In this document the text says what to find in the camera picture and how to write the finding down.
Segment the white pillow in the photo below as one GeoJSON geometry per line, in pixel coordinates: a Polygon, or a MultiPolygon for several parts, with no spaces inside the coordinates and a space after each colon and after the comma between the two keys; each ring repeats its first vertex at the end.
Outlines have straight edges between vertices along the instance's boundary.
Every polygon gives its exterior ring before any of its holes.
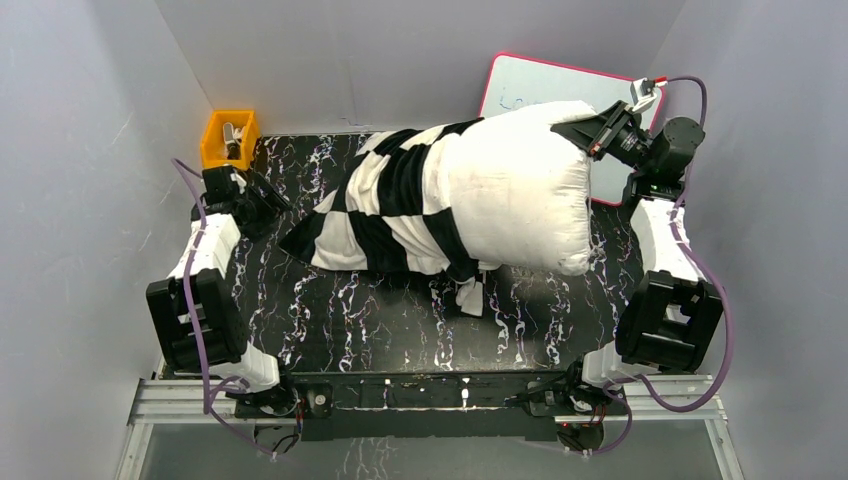
{"type": "Polygon", "coordinates": [[[591,161],[552,128],[595,113],[583,101],[540,103],[448,138],[439,171],[460,240],[479,269],[588,271],[591,161]]]}

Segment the black white checkered pillowcase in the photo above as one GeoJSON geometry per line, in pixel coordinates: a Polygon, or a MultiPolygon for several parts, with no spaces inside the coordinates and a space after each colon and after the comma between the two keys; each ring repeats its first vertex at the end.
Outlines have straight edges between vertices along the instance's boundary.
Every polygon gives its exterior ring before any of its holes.
{"type": "Polygon", "coordinates": [[[359,148],[338,187],[279,242],[328,271],[446,274],[468,316],[483,313],[484,282],[460,236],[444,150],[472,121],[379,132],[359,148]]]}

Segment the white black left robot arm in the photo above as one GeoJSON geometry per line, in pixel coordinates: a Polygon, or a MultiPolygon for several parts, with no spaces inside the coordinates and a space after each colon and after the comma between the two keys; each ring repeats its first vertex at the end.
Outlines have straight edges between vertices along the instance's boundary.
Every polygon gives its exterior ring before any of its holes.
{"type": "Polygon", "coordinates": [[[299,391],[285,366],[252,344],[226,274],[240,240],[263,239],[289,206],[253,171],[224,165],[204,170],[202,180],[178,264],[146,289],[164,361],[175,372],[232,378],[228,397],[287,416],[299,391]]]}

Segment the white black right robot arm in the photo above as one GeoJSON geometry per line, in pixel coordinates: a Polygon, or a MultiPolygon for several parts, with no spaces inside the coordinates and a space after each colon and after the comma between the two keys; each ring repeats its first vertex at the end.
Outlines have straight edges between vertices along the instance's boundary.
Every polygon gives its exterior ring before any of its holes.
{"type": "Polygon", "coordinates": [[[694,372],[724,313],[718,288],[690,256],[683,227],[683,177],[705,132],[700,122],[676,117],[650,135],[622,101],[551,129],[592,160],[611,155],[632,167],[623,195],[633,208],[630,223],[644,275],[613,341],[505,402],[533,416],[595,414],[619,398],[627,383],[667,371],[694,372]]]}

